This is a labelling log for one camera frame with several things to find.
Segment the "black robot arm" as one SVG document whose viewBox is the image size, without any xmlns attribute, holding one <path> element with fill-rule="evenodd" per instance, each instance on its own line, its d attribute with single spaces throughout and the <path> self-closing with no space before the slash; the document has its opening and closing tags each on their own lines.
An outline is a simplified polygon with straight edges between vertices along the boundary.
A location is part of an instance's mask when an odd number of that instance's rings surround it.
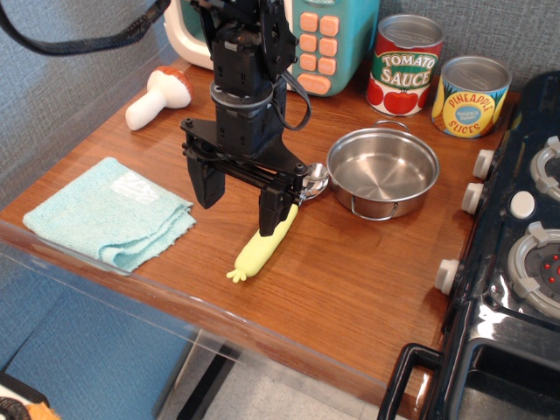
<svg viewBox="0 0 560 420">
<path fill-rule="evenodd" d="M 259 229 L 274 233 L 303 194 L 307 165 L 284 144 L 286 130 L 301 130 L 310 120 L 286 120 L 287 89 L 307 94 L 290 74 L 297 38 L 281 1 L 195 1 L 210 58 L 215 106 L 212 121 L 187 118 L 181 123 L 192 187 L 208 209 L 225 193 L 231 176 L 256 187 Z"/>
</svg>

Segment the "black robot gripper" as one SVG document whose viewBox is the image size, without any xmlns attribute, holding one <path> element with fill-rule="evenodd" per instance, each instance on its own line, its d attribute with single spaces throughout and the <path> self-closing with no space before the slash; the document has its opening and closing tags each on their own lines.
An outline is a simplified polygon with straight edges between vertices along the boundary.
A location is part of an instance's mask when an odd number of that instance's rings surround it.
<svg viewBox="0 0 560 420">
<path fill-rule="evenodd" d="M 303 178 L 309 172 L 285 146 L 283 133 L 303 128 L 310 115 L 306 113 L 296 127 L 287 123 L 285 80 L 265 83 L 255 96 L 235 96 L 212 83 L 210 94 L 215 118 L 186 118 L 180 124 L 197 201 L 205 209 L 215 205 L 226 191 L 227 175 L 262 189 L 259 233 L 271 236 L 287 218 L 292 201 L 300 200 Z"/>
</svg>

